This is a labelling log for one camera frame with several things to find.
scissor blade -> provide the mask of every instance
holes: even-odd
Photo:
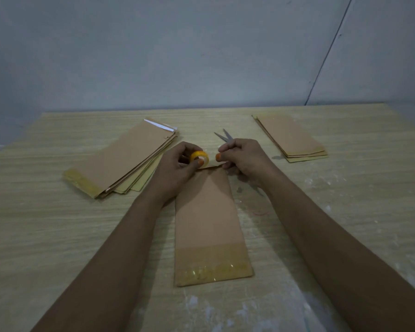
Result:
[[[215,135],[217,135],[220,139],[222,139],[224,142],[227,142],[227,141],[229,141],[228,139],[226,139],[224,136],[222,136],[222,135],[220,135],[220,134],[218,134],[218,133],[215,133],[214,132],[214,134]]]
[[[224,131],[224,133],[225,133],[225,135],[226,135],[226,137],[227,137],[227,140],[228,141],[230,141],[230,140],[233,140],[234,138],[231,136],[231,134],[229,134],[227,131],[226,131],[226,129],[223,129],[223,131]]]

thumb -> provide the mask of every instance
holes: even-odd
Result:
[[[222,153],[216,154],[215,159],[217,160],[217,162],[229,161],[237,164],[238,155],[240,151],[241,149],[239,148],[232,148]]]
[[[192,174],[204,164],[202,159],[197,159],[195,161],[190,162],[186,167],[182,170],[184,171],[185,175],[191,177]]]

stack of envelopes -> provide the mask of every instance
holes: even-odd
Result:
[[[252,116],[280,148],[289,163],[327,158],[327,151],[290,116],[284,114]]]
[[[139,191],[177,135],[176,128],[145,118],[106,148],[66,170],[63,177],[92,198],[112,191]]]

hand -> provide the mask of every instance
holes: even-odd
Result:
[[[260,144],[252,139],[233,139],[218,148],[215,156],[217,162],[227,161],[224,169],[236,165],[243,174],[262,186],[263,178],[271,173],[279,173],[279,169],[269,159]]]
[[[163,203],[178,195],[183,185],[204,164],[202,159],[189,163],[189,157],[197,150],[203,149],[195,144],[181,142],[166,151],[145,193],[151,194]]]

table surface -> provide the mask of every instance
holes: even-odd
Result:
[[[327,159],[289,164],[251,117],[290,114]],[[215,152],[226,128],[257,139],[319,206],[415,287],[415,126],[387,106],[43,114],[0,151],[0,331],[28,331],[94,255],[138,193],[99,201],[61,173],[150,116]],[[255,276],[173,286],[174,203],[161,212],[128,331],[348,330],[266,197],[230,177]]]

